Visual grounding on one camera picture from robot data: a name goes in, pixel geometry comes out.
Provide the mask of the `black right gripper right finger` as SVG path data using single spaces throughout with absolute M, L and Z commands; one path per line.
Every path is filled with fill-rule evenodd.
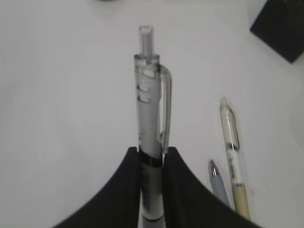
M 175 147 L 162 169 L 162 198 L 167 228 L 256 228 L 217 199 L 192 173 Z

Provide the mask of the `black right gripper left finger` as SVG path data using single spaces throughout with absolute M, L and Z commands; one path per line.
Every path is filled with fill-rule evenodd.
M 56 228 L 136 228 L 140 208 L 140 155 L 128 148 L 121 164 L 84 206 Z

